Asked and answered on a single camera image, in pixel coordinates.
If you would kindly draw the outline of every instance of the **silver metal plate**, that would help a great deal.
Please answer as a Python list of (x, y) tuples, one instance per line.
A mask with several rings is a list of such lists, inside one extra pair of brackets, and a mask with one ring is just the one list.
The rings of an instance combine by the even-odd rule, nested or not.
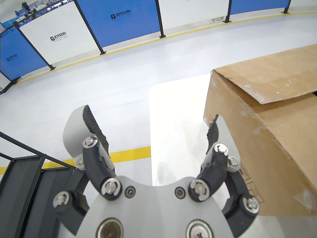
[[(212, 228), (214, 237), (233, 238), (229, 225), (215, 200), (194, 202), (188, 186), (195, 178), (187, 177), (166, 186), (146, 186), (124, 176), (117, 177), (125, 190), (135, 187), (135, 196), (122, 193), (115, 201), (98, 195), (87, 212), (77, 238), (95, 238), (100, 223), (108, 218), (118, 219), (124, 229), (124, 238), (184, 238), (189, 223), (201, 219)], [(175, 188), (183, 187), (184, 199), (178, 199)]]

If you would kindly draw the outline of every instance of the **floor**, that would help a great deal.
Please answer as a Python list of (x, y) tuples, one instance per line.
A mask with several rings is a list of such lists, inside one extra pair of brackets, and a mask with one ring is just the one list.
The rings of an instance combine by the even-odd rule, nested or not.
[[(149, 90), (242, 60), (317, 43), (317, 14), (234, 23), (149, 43), (13, 86), (0, 96), (0, 130), (60, 160), (72, 110), (89, 104), (109, 151), (150, 146)], [(29, 153), (0, 139), (1, 152)], [(115, 164), (118, 175), (152, 184), (151, 158)], [(0, 167), (7, 161), (0, 159)]]

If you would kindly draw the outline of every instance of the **cardboard box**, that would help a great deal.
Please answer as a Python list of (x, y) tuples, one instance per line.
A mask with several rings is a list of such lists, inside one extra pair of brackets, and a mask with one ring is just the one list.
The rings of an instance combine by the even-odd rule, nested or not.
[(213, 70), (204, 118), (221, 114), (260, 215), (317, 215), (317, 44)]

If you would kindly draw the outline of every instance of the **packing tape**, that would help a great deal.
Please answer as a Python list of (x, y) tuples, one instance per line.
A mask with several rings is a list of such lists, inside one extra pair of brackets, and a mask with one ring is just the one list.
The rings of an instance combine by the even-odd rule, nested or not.
[(307, 188), (298, 195), (295, 195), (294, 198), (304, 205), (309, 213), (311, 213), (312, 210), (317, 210), (317, 197)]

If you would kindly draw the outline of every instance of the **yellow floor line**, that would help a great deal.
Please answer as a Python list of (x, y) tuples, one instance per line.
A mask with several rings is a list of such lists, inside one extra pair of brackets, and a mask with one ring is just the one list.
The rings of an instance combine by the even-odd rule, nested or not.
[(223, 23), (223, 24), (219, 24), (219, 25), (208, 26), (208, 27), (204, 27), (204, 28), (199, 28), (199, 29), (191, 30), (191, 31), (186, 31), (186, 32), (179, 33), (179, 34), (169, 35), (169, 36), (167, 36), (167, 37), (165, 37), (165, 38), (162, 38), (162, 39), (155, 39), (155, 40), (152, 40), (152, 41), (148, 41), (148, 42), (144, 42), (144, 43), (139, 43), (139, 44), (132, 45), (132, 46), (129, 46), (129, 47), (125, 47), (125, 48), (122, 48), (122, 49), (118, 49), (118, 50), (115, 50), (115, 51), (112, 51), (112, 52), (107, 52), (106, 54), (103, 54), (103, 55), (94, 56), (94, 57), (91, 57), (91, 58), (88, 58), (88, 59), (84, 59), (84, 60), (80, 60), (80, 61), (77, 61), (77, 62), (68, 64), (68, 65), (65, 65), (65, 66), (62, 66), (62, 67), (57, 67), (57, 68), (54, 69), (54, 70), (47, 71), (47, 72), (42, 73), (42, 74), (38, 74), (38, 75), (32, 76), (32, 77), (27, 78), (27, 79), (23, 79), (22, 81), (19, 81), (17, 84), (14, 84), (13, 86), (16, 86), (16, 85), (18, 85), (18, 84), (27, 82), (27, 81), (29, 81), (29, 80), (31, 80), (31, 79), (36, 78), (36, 77), (40, 77), (40, 76), (42, 76), (42, 75), (45, 75), (45, 74), (48, 74), (48, 73), (51, 73), (51, 72), (55, 72), (55, 71), (64, 69), (64, 68), (66, 68), (66, 67), (73, 66), (73, 65), (78, 64), (78, 63), (81, 63), (81, 62), (93, 60), (93, 59), (96, 59), (96, 58), (99, 58), (99, 57), (107, 56), (107, 55), (109, 55), (109, 54), (113, 54), (113, 53), (121, 52), (121, 51), (124, 51), (124, 50), (132, 49), (132, 48), (135, 48), (135, 47), (138, 47), (138, 46), (142, 46), (142, 45), (145, 45), (145, 44), (149, 44), (149, 43), (154, 43), (154, 42), (157, 42), (157, 41), (160, 41), (160, 40), (169, 39), (169, 38), (173, 38), (173, 37), (180, 36), (180, 35), (184, 35), (184, 34), (199, 32), (199, 31), (202, 31), (202, 30), (207, 30), (207, 29), (211, 29), (211, 28), (215, 28), (215, 27), (219, 27), (219, 26), (224, 26), (224, 25), (232, 25), (232, 24), (237, 24), (237, 23), (249, 22), (249, 21), (253, 21), (253, 20), (267, 19), (267, 18), (273, 18), (273, 17), (282, 17), (282, 16), (290, 16), (290, 15), (301, 15), (301, 14), (317, 14), (317, 12), (302, 12), (302, 13), (290, 13), (290, 14), (278, 14), (278, 15), (262, 16), (262, 17), (257, 17), (257, 18), (251, 18), (251, 19), (245, 19), (245, 20), (234, 21), (234, 22), (227, 23), (227, 24)]
[[(110, 153), (110, 158), (112, 162), (127, 162), (127, 161), (133, 161), (143, 158), (150, 158), (151, 157), (151, 147), (143, 147), (143, 148), (137, 148), (127, 151), (121, 151), (121, 152), (114, 152)], [(64, 160), (63, 162), (68, 163), (70, 165), (75, 166), (75, 162), (73, 159)], [(62, 165), (54, 162), (46, 162), (43, 164), (43, 169), (46, 168), (56, 168), (56, 167), (62, 167)], [(0, 175), (3, 175), (7, 167), (0, 167)]]

